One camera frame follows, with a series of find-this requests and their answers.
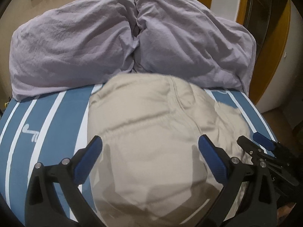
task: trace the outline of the mattress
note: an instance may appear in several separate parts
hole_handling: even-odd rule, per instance
[[[23,224],[26,190],[35,163],[42,162],[46,166],[58,164],[63,158],[71,158],[78,149],[86,147],[89,142],[89,97],[101,87],[85,86],[21,102],[10,101],[0,120],[0,193]],[[244,93],[226,89],[205,91],[215,101],[239,108],[249,126],[250,138],[258,131],[276,141],[262,115]],[[55,188],[66,215],[76,220],[60,186],[55,184]],[[95,210],[89,178],[79,186],[79,190]]]

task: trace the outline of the pillow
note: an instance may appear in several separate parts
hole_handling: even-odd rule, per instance
[[[136,6],[137,71],[248,94],[256,42],[242,25],[216,17],[197,0],[136,0]]]
[[[21,25],[12,36],[13,97],[104,83],[134,65],[134,0],[76,0]]]

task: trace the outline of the white printed logo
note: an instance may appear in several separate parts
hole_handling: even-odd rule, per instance
[[[35,130],[29,130],[29,124],[25,124],[22,128],[23,133],[33,134],[31,142],[37,142],[39,132]]]

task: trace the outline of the bed sheet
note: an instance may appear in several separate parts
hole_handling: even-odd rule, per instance
[[[85,86],[21,102],[10,101],[0,120],[0,193],[22,223],[25,222],[26,190],[35,163],[58,164],[86,147],[89,97],[101,87]],[[248,123],[251,139],[258,131],[276,141],[262,115],[244,93],[226,89],[205,91],[215,101],[239,108]],[[55,184],[55,188],[66,215],[76,220],[60,186]],[[89,178],[79,189],[95,210]]]

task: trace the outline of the white stripe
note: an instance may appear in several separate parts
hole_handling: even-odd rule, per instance
[[[102,88],[102,84],[96,84],[94,86],[94,88],[91,91],[91,94],[96,93],[99,89]],[[78,133],[78,137],[77,137],[77,141],[76,141],[76,145],[75,145],[75,151],[74,154],[82,148],[85,148],[87,145],[87,121],[88,121],[88,106],[89,106],[89,102],[87,103],[85,112],[84,112],[84,116],[80,125],[80,129],[79,129],[79,133]],[[82,185],[78,186],[79,191],[82,193]],[[78,222],[74,213],[72,212],[71,209],[69,209],[69,218]]]
[[[1,145],[2,138],[3,138],[3,136],[4,136],[4,133],[5,133],[5,131],[6,131],[6,128],[7,128],[8,124],[9,124],[9,122],[10,122],[10,120],[11,120],[11,118],[12,118],[14,112],[16,111],[17,107],[19,106],[19,104],[20,104],[20,102],[17,102],[17,103],[16,103],[16,105],[14,106],[12,112],[11,112],[10,115],[9,115],[9,118],[7,119],[7,121],[6,121],[6,123],[5,123],[4,127],[3,127],[3,130],[2,130],[1,135],[0,135],[0,145]]]
[[[45,121],[42,125],[42,128],[40,130],[40,133],[39,133],[39,136],[38,136],[37,142],[35,144],[33,153],[31,155],[31,160],[30,160],[30,163],[29,163],[28,176],[27,176],[27,186],[28,186],[29,180],[31,179],[31,172],[33,171],[34,165],[37,163],[37,160],[39,158],[41,148],[42,148],[45,136],[47,134],[48,128],[49,128],[49,126],[50,126],[50,124],[51,124],[51,122],[54,118],[54,115],[55,115],[55,113],[56,113],[64,95],[65,95],[65,93],[66,93],[66,91],[63,91],[63,92],[60,92],[58,94],[52,108],[50,109],[50,111],[49,111],[48,115],[46,116]]]
[[[238,107],[238,109],[240,110],[240,112],[242,113],[243,117],[245,118],[246,122],[248,123],[249,127],[251,128],[252,132],[255,133],[257,132],[257,130],[255,129],[254,125],[252,124],[252,122],[250,121],[249,117],[247,116],[246,112],[243,110],[243,108],[241,107],[241,105],[239,104],[239,102],[236,100],[236,98],[234,97],[234,95],[226,89],[226,92],[228,93],[228,95],[230,96],[230,98],[233,100],[233,102],[236,104],[236,106]],[[260,148],[264,150],[264,153],[267,154],[267,151],[264,147],[262,147],[260,145]]]
[[[270,138],[271,138],[273,141],[276,142],[276,140],[275,140],[275,138],[274,138],[272,132],[270,131],[270,129],[269,129],[267,123],[265,122],[265,120],[264,120],[262,114],[260,114],[260,112],[258,111],[258,109],[257,109],[257,108],[255,107],[255,105],[251,102],[251,100],[246,96],[246,94],[244,94],[243,92],[241,92],[241,93],[242,93],[242,95],[244,95],[244,97],[246,98],[246,100],[249,102],[249,104],[253,107],[253,109],[255,110],[255,112],[258,114],[260,120],[262,121],[262,123],[264,124],[266,130],[268,131],[268,133],[269,133],[269,135],[270,135]]]
[[[11,163],[12,163],[13,153],[14,153],[18,138],[20,136],[20,133],[22,131],[22,128],[25,124],[25,121],[27,120],[29,114],[31,113],[31,110],[33,109],[34,105],[36,104],[38,98],[39,98],[39,96],[36,96],[34,98],[34,100],[31,101],[31,104],[29,105],[28,109],[26,110],[26,112],[18,126],[18,129],[17,129],[14,139],[12,141],[11,147],[9,149],[9,157],[7,159],[6,173],[5,173],[5,199],[6,199],[6,203],[9,207],[11,207],[10,200],[9,200],[9,175],[11,172]]]
[[[204,90],[216,102],[216,98],[214,97],[213,93],[209,89],[204,89]]]

